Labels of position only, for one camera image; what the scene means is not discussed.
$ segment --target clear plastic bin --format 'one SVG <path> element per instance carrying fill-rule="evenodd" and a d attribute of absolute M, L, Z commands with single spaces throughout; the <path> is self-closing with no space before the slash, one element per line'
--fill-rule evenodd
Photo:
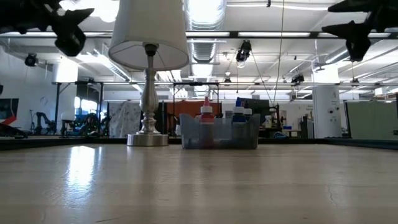
<path fill-rule="evenodd" d="M 232 124 L 231 118 L 216 118 L 212 125 L 180 114 L 180 124 L 184 149 L 257 149 L 259 114 L 244 124 Z"/>

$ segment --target table lamp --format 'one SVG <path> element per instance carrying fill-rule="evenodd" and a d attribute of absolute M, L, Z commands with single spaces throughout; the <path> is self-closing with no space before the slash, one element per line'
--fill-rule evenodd
<path fill-rule="evenodd" d="M 189 64 L 185 21 L 180 0 L 120 0 L 109 57 L 127 68 L 145 70 L 140 107 L 142 129 L 127 136 L 128 146 L 166 146 L 169 137 L 156 128 L 157 71 Z"/>

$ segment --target white lampshade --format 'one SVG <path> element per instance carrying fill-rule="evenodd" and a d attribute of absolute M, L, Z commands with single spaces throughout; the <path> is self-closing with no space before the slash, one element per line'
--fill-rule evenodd
<path fill-rule="evenodd" d="M 110 59 L 129 68 L 148 67 L 143 44 L 157 44 L 154 69 L 176 70 L 189 63 L 181 0 L 120 0 Z"/>

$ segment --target lamp base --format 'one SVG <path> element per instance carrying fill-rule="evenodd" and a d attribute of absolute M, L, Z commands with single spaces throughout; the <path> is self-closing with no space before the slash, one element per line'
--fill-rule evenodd
<path fill-rule="evenodd" d="M 127 146 L 168 146 L 169 136 L 166 134 L 129 134 Z"/>

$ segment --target silver lamp stand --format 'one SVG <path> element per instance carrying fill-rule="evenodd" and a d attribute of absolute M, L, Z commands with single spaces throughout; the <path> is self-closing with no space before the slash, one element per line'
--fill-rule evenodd
<path fill-rule="evenodd" d="M 148 57 L 148 69 L 145 70 L 146 81 L 144 91 L 142 92 L 139 106 L 144 112 L 144 119 L 142 122 L 142 129 L 136 134 L 129 134 L 127 136 L 128 146 L 167 146 L 169 145 L 169 136 L 160 134 L 156 128 L 154 119 L 155 111 L 159 105 L 157 93 L 155 89 L 155 75 L 154 70 L 154 56 L 156 54 L 158 45 L 144 44 L 145 51 Z"/>

